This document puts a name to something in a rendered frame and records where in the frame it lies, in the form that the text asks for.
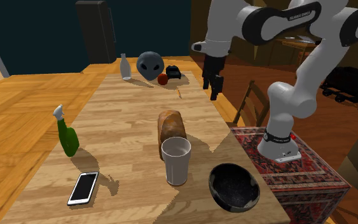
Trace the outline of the white cup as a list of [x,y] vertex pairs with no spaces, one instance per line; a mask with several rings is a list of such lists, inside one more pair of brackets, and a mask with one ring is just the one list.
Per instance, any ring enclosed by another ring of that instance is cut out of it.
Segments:
[[162,142],[161,150],[167,183],[173,186],[184,184],[188,178],[191,143],[183,137],[170,137]]

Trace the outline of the clear glass bottle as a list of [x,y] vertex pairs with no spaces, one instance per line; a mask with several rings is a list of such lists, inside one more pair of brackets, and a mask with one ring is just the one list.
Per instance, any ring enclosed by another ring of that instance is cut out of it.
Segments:
[[120,73],[123,80],[130,80],[132,78],[131,67],[125,53],[121,54]]

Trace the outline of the brown bread loaf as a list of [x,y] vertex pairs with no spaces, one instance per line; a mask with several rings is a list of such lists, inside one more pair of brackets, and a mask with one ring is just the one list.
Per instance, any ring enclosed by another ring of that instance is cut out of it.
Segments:
[[158,148],[160,159],[162,156],[162,143],[170,137],[186,137],[182,116],[177,110],[165,110],[158,117]]

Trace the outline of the small black toy car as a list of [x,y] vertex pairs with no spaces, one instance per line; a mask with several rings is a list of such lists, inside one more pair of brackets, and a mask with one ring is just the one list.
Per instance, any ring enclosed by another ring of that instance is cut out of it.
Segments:
[[168,79],[181,79],[181,72],[177,66],[167,66],[166,75]]

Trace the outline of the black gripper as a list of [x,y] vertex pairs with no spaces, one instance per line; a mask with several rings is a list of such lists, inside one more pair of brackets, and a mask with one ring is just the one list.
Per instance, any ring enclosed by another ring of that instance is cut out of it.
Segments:
[[220,76],[219,73],[224,69],[225,61],[226,56],[213,57],[205,54],[202,71],[203,89],[207,90],[210,82],[212,88],[210,99],[212,101],[215,101],[217,99],[218,93],[221,93],[223,90],[224,78]]

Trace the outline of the red patterned robot stand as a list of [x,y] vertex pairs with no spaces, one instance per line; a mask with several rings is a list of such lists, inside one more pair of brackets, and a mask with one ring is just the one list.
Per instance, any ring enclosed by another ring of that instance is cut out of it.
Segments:
[[295,133],[291,137],[299,147],[301,158],[280,164],[257,150],[265,131],[263,127],[232,127],[231,131],[290,217],[289,224],[323,224],[351,189]]

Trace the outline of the wooden desk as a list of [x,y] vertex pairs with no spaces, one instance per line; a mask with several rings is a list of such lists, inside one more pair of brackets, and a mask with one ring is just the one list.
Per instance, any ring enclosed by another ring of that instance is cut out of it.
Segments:
[[274,39],[272,41],[272,49],[268,56],[267,66],[273,64],[274,50],[278,50],[278,46],[287,47],[292,49],[289,64],[293,63],[296,58],[296,66],[299,67],[301,63],[308,57],[309,53],[317,46],[315,43],[304,42],[302,39]]

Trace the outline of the black wheeled cart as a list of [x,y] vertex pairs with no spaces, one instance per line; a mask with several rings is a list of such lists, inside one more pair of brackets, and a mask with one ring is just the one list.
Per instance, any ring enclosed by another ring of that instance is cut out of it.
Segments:
[[336,102],[346,100],[358,103],[358,68],[336,67],[322,82],[322,94],[326,97],[335,95]]

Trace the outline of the white smartphone with black screen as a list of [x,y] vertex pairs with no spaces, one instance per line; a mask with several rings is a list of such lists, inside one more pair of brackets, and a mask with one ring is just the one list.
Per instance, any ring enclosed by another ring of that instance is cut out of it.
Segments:
[[67,201],[67,206],[89,203],[98,176],[98,171],[81,173]]

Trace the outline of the wooden table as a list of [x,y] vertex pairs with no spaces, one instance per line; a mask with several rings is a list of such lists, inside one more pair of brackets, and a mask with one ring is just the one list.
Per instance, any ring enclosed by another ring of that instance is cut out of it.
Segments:
[[[182,99],[177,94],[178,88]],[[191,143],[188,180],[171,186],[158,152],[158,115],[178,110]],[[133,74],[109,74],[72,123],[80,147],[60,145],[10,207],[0,224],[289,224],[279,204],[196,78],[186,72],[166,87]],[[218,164],[247,169],[260,187],[244,213],[220,208],[209,191]],[[90,202],[67,206],[83,172],[98,171]]]

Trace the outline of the wooden chair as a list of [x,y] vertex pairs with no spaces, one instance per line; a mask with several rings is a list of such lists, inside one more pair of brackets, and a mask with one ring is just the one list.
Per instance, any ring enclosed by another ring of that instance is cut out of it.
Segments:
[[[254,93],[258,101],[262,104],[263,108],[261,111],[258,111],[256,109],[255,104],[250,98],[251,92]],[[251,80],[249,82],[248,89],[242,99],[241,105],[237,110],[237,113],[232,121],[233,124],[237,125],[239,119],[241,118],[244,121],[244,124],[246,126],[250,126],[250,120],[248,119],[246,113],[244,112],[244,107],[247,106],[247,108],[250,111],[250,114],[252,115],[253,119],[255,120],[255,126],[260,127],[263,124],[263,121],[265,120],[267,113],[270,109],[270,102],[264,95],[264,93],[261,91],[261,89],[255,84],[254,80]]]

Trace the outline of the black refrigerator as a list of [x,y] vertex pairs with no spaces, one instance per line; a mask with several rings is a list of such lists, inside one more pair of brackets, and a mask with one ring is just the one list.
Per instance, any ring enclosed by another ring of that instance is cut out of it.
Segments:
[[77,1],[75,8],[90,64],[116,60],[114,32],[106,1]]

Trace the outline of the black bowl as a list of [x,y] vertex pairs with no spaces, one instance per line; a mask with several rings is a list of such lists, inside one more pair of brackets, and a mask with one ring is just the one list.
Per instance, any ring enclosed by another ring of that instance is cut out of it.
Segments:
[[254,177],[248,170],[232,163],[219,164],[211,170],[209,190],[215,202],[231,213],[252,209],[260,198]]

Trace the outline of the green spray bottle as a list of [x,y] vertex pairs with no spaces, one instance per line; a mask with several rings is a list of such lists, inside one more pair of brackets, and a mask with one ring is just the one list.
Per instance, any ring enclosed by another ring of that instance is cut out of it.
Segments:
[[67,127],[63,118],[63,105],[59,105],[53,112],[53,116],[57,119],[57,127],[59,132],[59,141],[64,149],[64,153],[68,157],[73,157],[78,148],[79,140],[75,130],[72,127]]

